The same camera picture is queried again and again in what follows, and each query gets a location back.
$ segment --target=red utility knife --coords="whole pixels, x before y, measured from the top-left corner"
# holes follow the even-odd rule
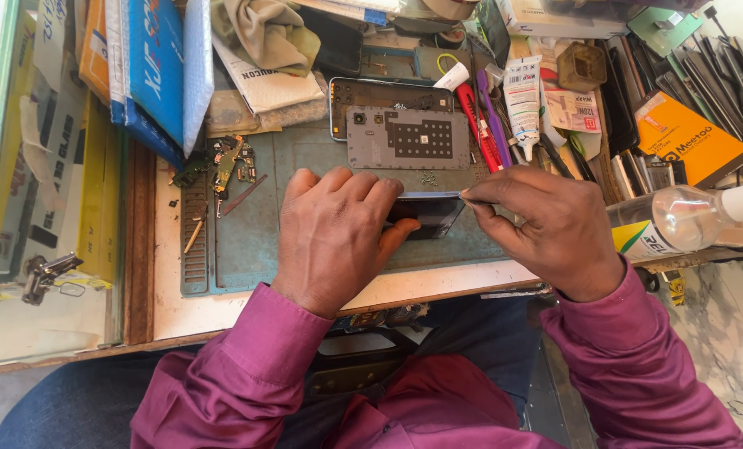
[[[477,116],[475,116],[474,113],[474,91],[471,89],[471,86],[462,83],[457,87],[456,91],[458,93],[458,98],[460,99],[460,106],[463,107],[463,111],[469,119],[469,126],[471,127],[471,131],[474,133],[477,145],[479,145],[480,148],[480,153],[483,154],[488,169],[491,173],[503,169],[494,136],[491,135],[488,130],[488,125],[482,117],[480,117],[479,121],[482,129],[479,131],[477,130]]]

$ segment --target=metal clip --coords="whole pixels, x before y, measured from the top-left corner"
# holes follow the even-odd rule
[[[82,263],[83,260],[78,259],[74,252],[51,262],[47,262],[42,256],[34,257],[25,268],[27,282],[22,301],[32,305],[41,304],[44,301],[44,294],[50,291],[55,279],[69,270],[76,269]]]

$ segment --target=brown container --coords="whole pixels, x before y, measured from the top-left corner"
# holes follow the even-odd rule
[[[557,84],[587,94],[607,81],[604,50],[572,42],[557,58]]]

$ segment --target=shirt sleeve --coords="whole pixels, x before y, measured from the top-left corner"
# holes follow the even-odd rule
[[[274,447],[331,324],[258,284],[233,328],[161,358],[131,447]]]
[[[613,294],[560,298],[541,314],[599,435],[599,447],[743,447],[743,433],[702,382],[668,312],[627,263]]]

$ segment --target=shirt cuff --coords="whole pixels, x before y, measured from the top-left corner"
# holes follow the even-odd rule
[[[293,386],[302,382],[331,325],[259,283],[222,351],[260,380]]]
[[[656,334],[659,323],[653,298],[628,260],[622,284],[599,301],[576,303],[557,290],[555,294],[566,327],[599,348],[631,349]]]

